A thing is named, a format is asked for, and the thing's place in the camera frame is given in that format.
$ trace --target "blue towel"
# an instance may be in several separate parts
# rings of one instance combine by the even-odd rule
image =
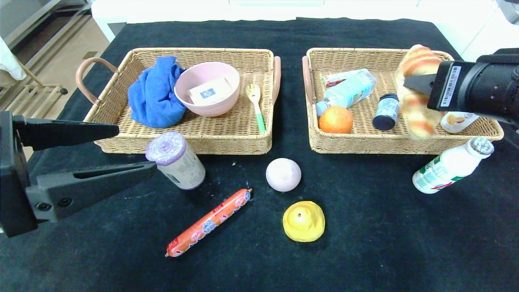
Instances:
[[[153,68],[144,70],[128,88],[131,118],[151,128],[176,124],[186,110],[173,88],[185,70],[175,63],[176,57],[159,57]]]

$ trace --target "purple lid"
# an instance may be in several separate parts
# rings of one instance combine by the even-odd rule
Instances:
[[[179,132],[166,132],[153,139],[146,148],[146,159],[159,166],[177,161],[187,149],[187,142]]]

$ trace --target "soap box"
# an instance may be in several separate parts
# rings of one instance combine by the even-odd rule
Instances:
[[[207,105],[219,102],[231,94],[231,87],[224,77],[213,79],[187,91],[193,104]]]

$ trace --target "wicker basket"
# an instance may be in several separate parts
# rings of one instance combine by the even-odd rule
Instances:
[[[177,56],[177,63],[183,68],[209,61],[230,64],[240,74],[238,101],[229,112],[218,117],[202,117],[186,110],[180,122],[165,129],[149,128],[134,121],[130,117],[128,87],[161,56]],[[83,85],[83,73],[92,62],[104,63],[114,72],[99,99]],[[251,155],[265,154],[272,147],[272,116],[280,70],[280,58],[266,49],[138,48],[128,52],[119,68],[101,58],[85,60],[77,70],[76,83],[93,103],[84,121],[119,126],[120,133],[116,137],[95,142],[106,153],[145,153],[148,143],[158,135],[178,131],[198,154]],[[251,83],[261,87],[259,106],[266,127],[262,134],[258,131],[254,106],[245,93]]]
[[[400,61],[408,50],[404,49],[359,49],[359,48],[312,48],[303,57],[306,109],[310,147],[318,153],[372,153],[372,154],[440,154],[446,149],[466,143],[473,137],[482,136],[490,141],[503,138],[499,123],[489,118],[478,118],[458,134],[445,132],[440,125],[427,141],[409,138],[402,114],[397,125],[389,131],[379,131],[372,125],[378,97],[396,92],[394,75]],[[441,51],[434,51],[443,60],[453,58]],[[354,69],[367,68],[375,77],[377,85],[366,99],[354,104],[353,128],[349,134],[323,132],[318,127],[316,102],[322,100],[324,85],[321,77]]]

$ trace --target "pink bowl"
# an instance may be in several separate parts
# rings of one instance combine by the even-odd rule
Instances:
[[[209,82],[213,79],[224,77],[229,82],[232,94],[225,99],[212,104],[193,104],[187,91]],[[176,97],[191,111],[201,116],[218,116],[228,112],[238,100],[238,87],[240,74],[231,65],[221,62],[206,62],[194,65],[184,71],[176,81]]]

